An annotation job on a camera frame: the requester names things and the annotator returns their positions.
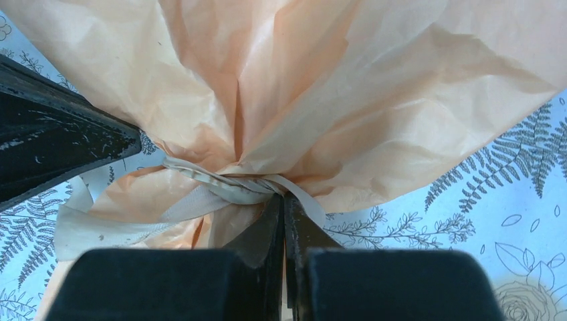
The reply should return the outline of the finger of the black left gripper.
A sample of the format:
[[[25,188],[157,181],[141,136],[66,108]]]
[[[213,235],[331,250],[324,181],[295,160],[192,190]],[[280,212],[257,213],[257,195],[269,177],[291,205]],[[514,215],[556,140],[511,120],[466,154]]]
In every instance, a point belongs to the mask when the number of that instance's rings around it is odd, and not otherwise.
[[[1,210],[140,151],[136,126],[1,56]]]

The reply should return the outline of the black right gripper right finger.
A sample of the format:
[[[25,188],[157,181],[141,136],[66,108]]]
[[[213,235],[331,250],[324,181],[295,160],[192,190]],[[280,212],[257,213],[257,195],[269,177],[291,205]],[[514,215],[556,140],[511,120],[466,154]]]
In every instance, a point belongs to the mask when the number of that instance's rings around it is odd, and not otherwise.
[[[283,200],[294,320],[503,320],[488,278],[455,250],[346,249],[292,194]]]

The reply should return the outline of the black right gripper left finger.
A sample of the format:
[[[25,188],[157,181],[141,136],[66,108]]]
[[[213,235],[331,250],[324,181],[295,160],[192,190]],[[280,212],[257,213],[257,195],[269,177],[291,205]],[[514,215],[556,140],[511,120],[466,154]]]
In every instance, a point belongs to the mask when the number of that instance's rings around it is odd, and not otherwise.
[[[279,320],[283,197],[220,249],[96,249],[72,266],[48,320]]]

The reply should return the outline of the cream printed ribbon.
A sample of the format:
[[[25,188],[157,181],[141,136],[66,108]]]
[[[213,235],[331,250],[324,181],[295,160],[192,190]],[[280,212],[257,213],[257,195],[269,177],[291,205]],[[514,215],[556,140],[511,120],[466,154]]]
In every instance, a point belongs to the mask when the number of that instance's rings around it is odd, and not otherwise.
[[[289,191],[319,227],[326,212],[295,183],[280,175],[235,177],[212,173],[167,156],[163,169],[145,169],[112,183],[96,200],[82,181],[60,206],[54,245],[60,261],[96,248],[128,247],[171,227],[230,205],[256,205]]]

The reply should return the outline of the orange paper bouquet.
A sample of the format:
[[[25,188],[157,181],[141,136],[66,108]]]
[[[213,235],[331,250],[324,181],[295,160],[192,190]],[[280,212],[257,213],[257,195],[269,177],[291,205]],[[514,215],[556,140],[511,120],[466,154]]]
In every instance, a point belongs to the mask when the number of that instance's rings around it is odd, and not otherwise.
[[[125,169],[63,181],[69,198],[171,156],[280,175],[327,219],[429,187],[566,94],[565,1],[2,1],[1,24],[10,57],[26,38],[26,68],[146,139]],[[128,247],[220,247],[259,212],[230,205]],[[41,320],[76,260],[53,254]]]

